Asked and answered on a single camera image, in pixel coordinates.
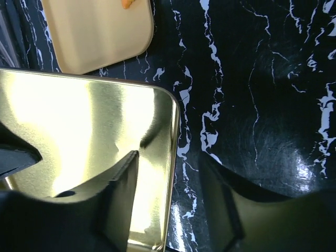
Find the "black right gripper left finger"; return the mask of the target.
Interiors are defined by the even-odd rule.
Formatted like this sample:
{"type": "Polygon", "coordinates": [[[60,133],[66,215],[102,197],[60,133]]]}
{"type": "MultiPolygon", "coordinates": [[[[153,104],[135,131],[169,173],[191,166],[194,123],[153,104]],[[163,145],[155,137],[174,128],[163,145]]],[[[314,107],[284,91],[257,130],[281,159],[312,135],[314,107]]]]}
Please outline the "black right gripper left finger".
{"type": "Polygon", "coordinates": [[[1,251],[126,251],[139,166],[131,151],[56,197],[1,192],[1,251]]]}

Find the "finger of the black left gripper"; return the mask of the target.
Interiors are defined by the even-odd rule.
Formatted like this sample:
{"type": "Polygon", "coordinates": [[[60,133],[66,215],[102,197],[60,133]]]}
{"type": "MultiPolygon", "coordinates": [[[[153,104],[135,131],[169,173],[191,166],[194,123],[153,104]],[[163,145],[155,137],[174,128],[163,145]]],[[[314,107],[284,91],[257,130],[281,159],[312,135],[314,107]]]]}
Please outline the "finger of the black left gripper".
{"type": "Polygon", "coordinates": [[[39,151],[1,123],[1,176],[9,176],[42,160],[39,151]]]}

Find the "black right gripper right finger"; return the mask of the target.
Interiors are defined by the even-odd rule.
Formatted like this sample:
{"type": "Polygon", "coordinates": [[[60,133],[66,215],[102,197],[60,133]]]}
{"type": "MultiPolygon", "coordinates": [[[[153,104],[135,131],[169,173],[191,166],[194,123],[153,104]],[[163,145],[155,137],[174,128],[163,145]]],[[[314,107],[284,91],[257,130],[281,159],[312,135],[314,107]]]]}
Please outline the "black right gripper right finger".
{"type": "Polygon", "coordinates": [[[291,198],[198,156],[213,251],[335,251],[335,191],[291,198]]]}

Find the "gold tin lid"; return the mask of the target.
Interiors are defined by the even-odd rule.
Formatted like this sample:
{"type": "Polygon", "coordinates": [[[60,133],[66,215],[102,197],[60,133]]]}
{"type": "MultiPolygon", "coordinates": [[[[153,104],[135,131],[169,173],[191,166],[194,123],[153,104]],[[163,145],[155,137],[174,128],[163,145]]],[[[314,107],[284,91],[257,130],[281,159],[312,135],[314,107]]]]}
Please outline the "gold tin lid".
{"type": "Polygon", "coordinates": [[[160,87],[2,69],[1,123],[42,160],[1,176],[1,192],[56,197],[138,151],[126,251],[164,251],[179,119],[177,100],[160,87]]]}

